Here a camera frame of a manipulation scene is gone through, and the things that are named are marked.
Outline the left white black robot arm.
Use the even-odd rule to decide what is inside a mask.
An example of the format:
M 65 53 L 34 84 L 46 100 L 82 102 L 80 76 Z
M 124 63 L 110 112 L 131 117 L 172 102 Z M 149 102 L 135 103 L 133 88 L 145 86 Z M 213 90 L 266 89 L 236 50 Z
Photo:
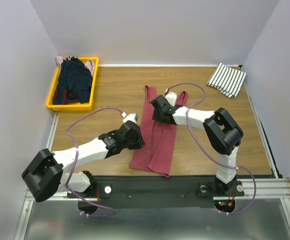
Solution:
M 47 148 L 40 150 L 21 177 L 38 203 L 68 188 L 91 197 L 96 192 L 96 184 L 86 173 L 73 173 L 76 167 L 118 155 L 124 149 L 137 150 L 144 145 L 140 126 L 128 120 L 119 129 L 103 133 L 78 147 L 55 152 Z

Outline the maroon tank top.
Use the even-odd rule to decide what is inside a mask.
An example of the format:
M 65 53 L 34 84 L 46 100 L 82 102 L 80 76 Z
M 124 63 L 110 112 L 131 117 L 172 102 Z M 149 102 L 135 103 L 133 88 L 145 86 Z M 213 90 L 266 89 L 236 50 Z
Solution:
M 145 145 L 135 151 L 130 167 L 157 173 L 168 178 L 177 127 L 173 124 L 166 124 L 152 119 L 154 108 L 150 101 L 157 96 L 154 86 L 145 86 L 145 100 L 140 126 Z

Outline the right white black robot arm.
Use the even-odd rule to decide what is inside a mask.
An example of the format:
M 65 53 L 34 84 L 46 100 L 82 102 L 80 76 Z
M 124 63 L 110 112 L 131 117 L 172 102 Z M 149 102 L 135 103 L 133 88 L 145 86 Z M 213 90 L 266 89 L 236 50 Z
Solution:
M 150 101 L 154 108 L 153 120 L 165 124 L 186 125 L 193 134 L 192 128 L 205 131 L 211 146 L 217 153 L 213 159 L 205 155 L 217 166 L 215 191 L 220 195 L 229 193 L 237 180 L 236 158 L 241 144 L 243 131 L 225 108 L 216 111 L 204 111 L 176 104 L 171 105 L 167 98 L 160 95 Z

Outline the black white striped tank top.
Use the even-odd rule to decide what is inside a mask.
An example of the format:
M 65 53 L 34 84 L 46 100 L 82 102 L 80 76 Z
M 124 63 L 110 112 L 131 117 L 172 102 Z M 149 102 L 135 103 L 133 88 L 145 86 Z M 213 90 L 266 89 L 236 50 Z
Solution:
M 246 73 L 239 69 L 219 63 L 207 81 L 207 86 L 216 88 L 228 98 L 236 98 L 246 78 Z

